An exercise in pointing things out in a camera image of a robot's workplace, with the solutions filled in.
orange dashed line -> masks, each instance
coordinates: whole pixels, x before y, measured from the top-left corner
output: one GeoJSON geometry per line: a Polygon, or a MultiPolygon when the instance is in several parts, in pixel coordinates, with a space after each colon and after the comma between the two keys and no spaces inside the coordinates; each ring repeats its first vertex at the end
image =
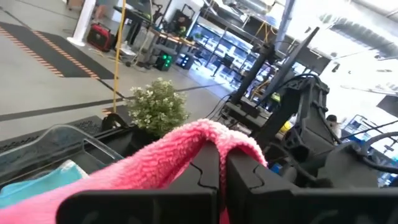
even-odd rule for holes
{"type": "Polygon", "coordinates": [[[93,73],[90,69],[86,68],[84,65],[82,65],[79,61],[77,61],[76,59],[74,59],[72,56],[70,56],[68,53],[66,53],[64,50],[62,50],[59,46],[57,46],[56,44],[54,44],[53,42],[51,42],[51,40],[48,40],[48,38],[46,38],[44,35],[42,35],[41,33],[37,32],[37,31],[33,31],[33,33],[39,37],[40,39],[42,39],[45,43],[47,43],[50,47],[52,47],[54,50],[56,50],[58,53],[60,53],[61,55],[63,55],[65,58],[67,58],[69,61],[71,61],[72,63],[74,63],[76,66],[78,66],[79,68],[81,68],[83,71],[85,71],[91,78],[95,78],[95,79],[100,79],[97,74],[93,73]]]}
{"type": "Polygon", "coordinates": [[[7,37],[9,40],[11,40],[15,45],[19,46],[23,51],[28,53],[30,56],[35,58],[39,63],[41,63],[43,66],[47,67],[50,71],[52,71],[56,76],[58,77],[64,77],[61,72],[59,72],[56,68],[54,68],[51,64],[49,64],[46,60],[42,59],[42,57],[38,56],[33,50],[28,48],[25,44],[23,44],[20,40],[15,38],[13,35],[8,33],[6,30],[4,30],[2,27],[0,27],[0,34],[7,37]]]}

potted plant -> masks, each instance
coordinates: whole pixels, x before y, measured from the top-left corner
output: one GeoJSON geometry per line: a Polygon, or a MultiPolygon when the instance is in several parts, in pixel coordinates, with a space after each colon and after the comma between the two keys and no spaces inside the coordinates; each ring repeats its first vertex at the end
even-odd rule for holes
{"type": "Polygon", "coordinates": [[[144,89],[133,87],[131,91],[126,106],[135,128],[133,145],[138,149],[160,139],[189,117],[185,96],[176,93],[171,81],[159,78],[144,89]]]}

yellow pole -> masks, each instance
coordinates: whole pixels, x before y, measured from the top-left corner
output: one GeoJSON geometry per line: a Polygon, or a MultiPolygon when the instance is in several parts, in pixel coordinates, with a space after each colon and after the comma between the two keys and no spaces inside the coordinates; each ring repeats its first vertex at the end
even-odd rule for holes
{"type": "Polygon", "coordinates": [[[120,45],[122,42],[122,30],[124,23],[124,13],[126,11],[126,0],[123,0],[122,5],[122,18],[118,30],[118,42],[116,43],[116,60],[114,66],[114,77],[113,77],[113,113],[116,113],[116,97],[119,88],[119,56],[120,56],[120,45]]]}

white wall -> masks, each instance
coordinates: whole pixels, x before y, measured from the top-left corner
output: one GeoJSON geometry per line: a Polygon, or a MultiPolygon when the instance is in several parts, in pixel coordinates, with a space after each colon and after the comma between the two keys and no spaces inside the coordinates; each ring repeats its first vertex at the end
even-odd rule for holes
{"type": "Polygon", "coordinates": [[[356,114],[363,115],[378,124],[386,123],[386,120],[391,119],[389,114],[377,108],[377,104],[385,95],[341,87],[342,85],[360,85],[366,81],[374,82],[375,77],[367,77],[365,73],[350,75],[344,67],[340,67],[333,73],[331,70],[334,66],[330,63],[320,76],[322,82],[326,83],[330,89],[326,97],[329,113],[337,115],[339,121],[344,118],[351,119],[356,114]]]}

teal cloth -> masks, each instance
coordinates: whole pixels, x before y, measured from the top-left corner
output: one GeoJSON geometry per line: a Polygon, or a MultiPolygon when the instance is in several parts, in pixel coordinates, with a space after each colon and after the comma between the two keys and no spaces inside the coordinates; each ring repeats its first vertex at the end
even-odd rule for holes
{"type": "Polygon", "coordinates": [[[27,198],[71,184],[85,175],[72,161],[35,180],[9,184],[0,191],[0,208],[15,205],[27,198]]]}

